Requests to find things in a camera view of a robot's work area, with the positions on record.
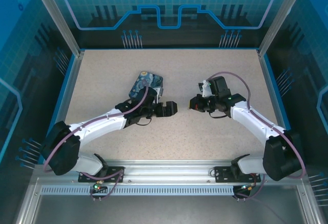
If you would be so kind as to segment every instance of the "enclosure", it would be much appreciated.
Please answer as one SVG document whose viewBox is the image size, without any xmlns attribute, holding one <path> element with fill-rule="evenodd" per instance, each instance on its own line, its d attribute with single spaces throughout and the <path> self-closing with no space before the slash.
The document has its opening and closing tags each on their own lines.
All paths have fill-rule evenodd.
<svg viewBox="0 0 328 224">
<path fill-rule="evenodd" d="M 326 223 L 328 0 L 0 3 L 2 223 Z M 94 202 L 78 172 L 45 173 L 40 146 L 53 126 L 113 109 L 142 71 L 163 77 L 160 100 L 178 112 L 81 148 L 125 168 L 112 196 Z M 234 187 L 246 182 L 217 182 L 215 167 L 264 152 L 242 124 L 189 109 L 219 71 L 241 76 L 252 107 L 299 135 L 304 177 L 261 176 L 254 201 L 239 202 Z"/>
</svg>

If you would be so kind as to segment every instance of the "vented metal strip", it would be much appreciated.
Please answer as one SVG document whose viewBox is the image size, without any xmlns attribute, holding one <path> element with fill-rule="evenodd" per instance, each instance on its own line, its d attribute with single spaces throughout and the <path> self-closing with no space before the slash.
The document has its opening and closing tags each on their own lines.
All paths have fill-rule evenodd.
<svg viewBox="0 0 328 224">
<path fill-rule="evenodd" d="M 43 186 L 41 195 L 89 195 L 92 186 Z M 112 186 L 102 193 L 106 195 Z M 116 196 L 227 196 L 234 195 L 233 186 L 117 186 Z"/>
</svg>

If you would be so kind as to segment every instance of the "speckled work surface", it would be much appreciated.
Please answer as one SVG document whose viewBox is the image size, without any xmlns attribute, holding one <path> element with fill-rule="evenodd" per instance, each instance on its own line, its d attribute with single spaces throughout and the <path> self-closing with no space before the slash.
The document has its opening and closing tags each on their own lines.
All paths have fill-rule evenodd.
<svg viewBox="0 0 328 224">
<path fill-rule="evenodd" d="M 231 71 L 249 84 L 252 106 L 276 122 L 255 50 L 86 50 L 66 123 L 104 114 L 128 99 L 143 70 L 164 78 L 161 101 L 177 102 L 178 113 L 154 118 L 146 127 L 134 125 L 106 134 L 84 146 L 83 151 L 105 159 L 210 160 L 233 159 L 264 150 L 238 122 L 212 119 L 187 109 L 189 100 L 199 93 L 198 82 L 218 71 Z M 227 75 L 225 79 L 232 93 L 247 96 L 238 79 Z"/>
</svg>

